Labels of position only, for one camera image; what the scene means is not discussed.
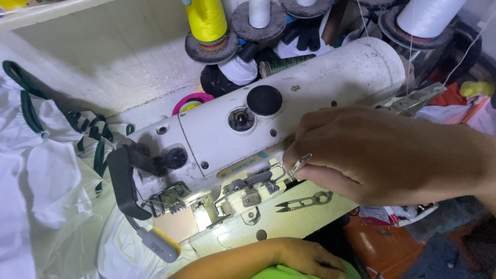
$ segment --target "table surface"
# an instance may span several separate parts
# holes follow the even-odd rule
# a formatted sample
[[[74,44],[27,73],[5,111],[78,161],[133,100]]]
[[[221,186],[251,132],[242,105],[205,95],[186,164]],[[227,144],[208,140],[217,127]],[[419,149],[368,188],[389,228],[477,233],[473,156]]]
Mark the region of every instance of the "table surface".
[[[204,257],[256,242],[256,232],[261,229],[267,232],[267,238],[304,238],[358,206],[349,199],[334,194],[331,201],[325,205],[290,212],[276,212],[281,209],[275,207],[280,203],[310,197],[319,191],[322,191],[322,188],[305,181],[259,205],[261,218],[256,225],[246,225],[238,215],[198,238],[185,241],[184,244],[190,244],[200,257]]]

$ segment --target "black foam tube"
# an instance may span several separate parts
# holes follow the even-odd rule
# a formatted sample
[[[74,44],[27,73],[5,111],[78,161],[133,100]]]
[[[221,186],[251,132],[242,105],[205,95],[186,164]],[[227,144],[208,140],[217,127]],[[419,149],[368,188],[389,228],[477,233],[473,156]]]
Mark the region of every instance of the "black foam tube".
[[[310,51],[318,51],[320,49],[320,34],[318,33],[319,26],[313,26],[310,29],[309,49]]]
[[[243,49],[238,53],[238,56],[241,60],[248,63],[253,59],[253,57],[255,57],[255,54],[258,52],[259,48],[258,43],[247,42],[245,46],[243,46]]]
[[[310,35],[310,30],[307,29],[300,32],[300,37],[298,38],[298,43],[296,44],[296,48],[299,51],[305,51],[309,48]]]
[[[283,42],[285,45],[289,45],[299,35],[300,35],[299,28],[291,28],[286,32],[284,32],[284,34],[281,37],[281,42]]]

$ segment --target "green thread spool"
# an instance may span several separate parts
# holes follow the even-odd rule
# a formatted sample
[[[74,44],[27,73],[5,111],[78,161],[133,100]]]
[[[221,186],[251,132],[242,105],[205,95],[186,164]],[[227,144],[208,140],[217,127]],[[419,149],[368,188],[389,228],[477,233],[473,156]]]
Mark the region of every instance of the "green thread spool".
[[[310,58],[314,58],[315,56],[315,54],[307,54],[302,56],[284,58],[272,62],[262,61],[260,62],[260,75],[262,76],[262,78],[266,78],[289,67],[305,62]]]

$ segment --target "hand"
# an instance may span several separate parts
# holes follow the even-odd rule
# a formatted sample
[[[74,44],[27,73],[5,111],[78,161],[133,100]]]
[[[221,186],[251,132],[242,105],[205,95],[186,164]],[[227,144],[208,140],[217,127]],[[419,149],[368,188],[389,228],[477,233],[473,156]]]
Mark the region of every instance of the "hand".
[[[494,194],[496,141],[467,125],[441,125],[369,107],[305,114],[286,169],[361,205],[403,206]]]
[[[279,264],[322,279],[346,279],[344,265],[320,244],[298,238],[273,238],[280,247]]]

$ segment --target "industrial sewing machine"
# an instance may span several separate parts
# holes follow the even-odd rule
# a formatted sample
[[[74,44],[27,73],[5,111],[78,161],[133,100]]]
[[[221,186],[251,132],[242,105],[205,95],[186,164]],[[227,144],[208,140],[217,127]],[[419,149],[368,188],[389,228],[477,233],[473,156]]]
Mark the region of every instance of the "industrial sewing machine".
[[[237,215],[254,224],[263,217],[257,205],[291,181],[281,158],[303,114],[382,105],[404,80],[396,52],[381,40],[362,38],[153,123],[108,156],[119,209],[146,220],[200,202],[210,218],[207,228]],[[406,112],[443,90],[437,84],[386,109]]]

